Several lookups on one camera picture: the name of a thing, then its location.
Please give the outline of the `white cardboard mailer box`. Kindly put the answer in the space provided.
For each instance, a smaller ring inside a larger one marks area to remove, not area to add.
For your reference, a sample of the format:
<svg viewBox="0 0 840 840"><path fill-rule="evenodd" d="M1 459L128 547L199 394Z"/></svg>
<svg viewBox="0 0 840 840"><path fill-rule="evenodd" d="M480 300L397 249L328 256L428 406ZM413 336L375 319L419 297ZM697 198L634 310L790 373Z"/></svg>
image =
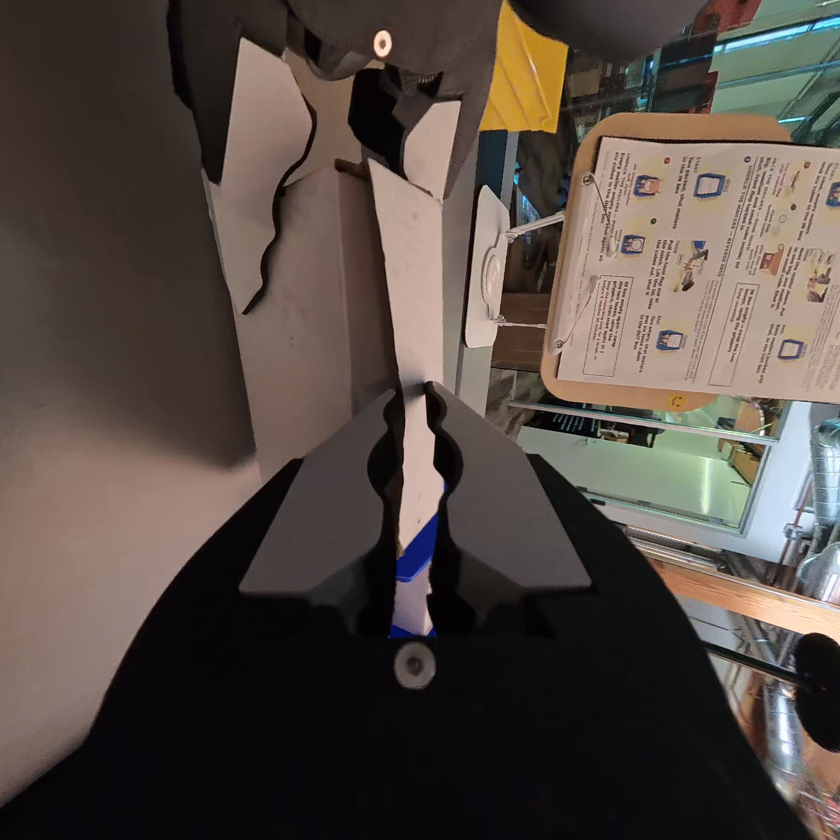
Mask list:
<svg viewBox="0 0 840 840"><path fill-rule="evenodd" d="M363 177L323 167L280 198L261 269L275 220L244 218L223 187L205 186L262 479L401 388L408 544L443 494L423 394L444 380L443 202L375 161Z"/></svg>

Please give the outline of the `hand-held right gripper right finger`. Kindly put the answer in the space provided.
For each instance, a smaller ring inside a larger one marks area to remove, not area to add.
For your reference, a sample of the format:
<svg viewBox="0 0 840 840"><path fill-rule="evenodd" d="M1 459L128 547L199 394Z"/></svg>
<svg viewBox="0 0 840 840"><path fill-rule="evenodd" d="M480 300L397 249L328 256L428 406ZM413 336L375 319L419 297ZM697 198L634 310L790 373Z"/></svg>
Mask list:
<svg viewBox="0 0 840 840"><path fill-rule="evenodd" d="M467 636L499 608L588 592L592 578L529 457L440 383L424 384L444 480L427 606L438 636Z"/></svg>

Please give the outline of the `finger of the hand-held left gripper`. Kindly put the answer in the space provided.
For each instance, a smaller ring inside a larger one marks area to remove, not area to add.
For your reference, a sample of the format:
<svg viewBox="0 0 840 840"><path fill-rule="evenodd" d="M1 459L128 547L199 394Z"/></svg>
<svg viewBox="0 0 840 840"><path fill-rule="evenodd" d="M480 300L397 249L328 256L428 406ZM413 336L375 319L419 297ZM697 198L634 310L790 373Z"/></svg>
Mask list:
<svg viewBox="0 0 840 840"><path fill-rule="evenodd" d="M288 63L240 39L222 174L222 264L240 314L262 294L276 194L308 156L315 128Z"/></svg>
<svg viewBox="0 0 840 840"><path fill-rule="evenodd" d="M462 94L445 72L392 65L353 77L348 124L362 162L375 161L433 198L443 198L455 147Z"/></svg>

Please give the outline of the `yellow plastic bin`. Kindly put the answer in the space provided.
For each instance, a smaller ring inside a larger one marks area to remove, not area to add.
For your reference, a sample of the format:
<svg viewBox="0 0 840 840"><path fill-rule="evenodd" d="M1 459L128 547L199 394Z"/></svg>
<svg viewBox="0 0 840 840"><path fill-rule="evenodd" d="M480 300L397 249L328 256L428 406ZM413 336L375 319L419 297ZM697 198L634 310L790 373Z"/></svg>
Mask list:
<svg viewBox="0 0 840 840"><path fill-rule="evenodd" d="M497 54L480 132L556 133L569 47L501 6Z"/></svg>

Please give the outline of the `wooden beam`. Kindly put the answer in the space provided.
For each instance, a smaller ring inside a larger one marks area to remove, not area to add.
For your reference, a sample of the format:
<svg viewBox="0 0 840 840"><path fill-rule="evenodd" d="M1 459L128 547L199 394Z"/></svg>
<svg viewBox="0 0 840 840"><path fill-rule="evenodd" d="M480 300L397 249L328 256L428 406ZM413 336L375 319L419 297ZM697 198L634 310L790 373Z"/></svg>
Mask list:
<svg viewBox="0 0 840 840"><path fill-rule="evenodd" d="M691 565L649 560L675 595L798 634L839 640L839 607L735 576Z"/></svg>

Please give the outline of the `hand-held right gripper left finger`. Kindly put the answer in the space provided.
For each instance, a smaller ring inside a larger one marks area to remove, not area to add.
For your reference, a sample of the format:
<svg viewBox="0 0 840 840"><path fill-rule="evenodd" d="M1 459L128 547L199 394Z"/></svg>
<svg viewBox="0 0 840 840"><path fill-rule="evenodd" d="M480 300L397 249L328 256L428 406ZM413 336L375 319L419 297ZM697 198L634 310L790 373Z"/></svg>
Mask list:
<svg viewBox="0 0 840 840"><path fill-rule="evenodd" d="M301 462L239 590L336 609L389 634L403 500L403 394L376 397Z"/></svg>

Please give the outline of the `blue plastic bin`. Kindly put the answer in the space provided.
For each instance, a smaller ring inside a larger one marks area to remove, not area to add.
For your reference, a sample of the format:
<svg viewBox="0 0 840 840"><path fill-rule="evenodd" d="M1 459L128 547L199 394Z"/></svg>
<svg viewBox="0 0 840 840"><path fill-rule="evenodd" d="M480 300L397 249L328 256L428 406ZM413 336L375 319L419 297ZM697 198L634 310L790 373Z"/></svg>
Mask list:
<svg viewBox="0 0 840 840"><path fill-rule="evenodd" d="M391 637L435 635L427 597L432 592L430 572L437 536L438 510L396 561Z"/></svg>

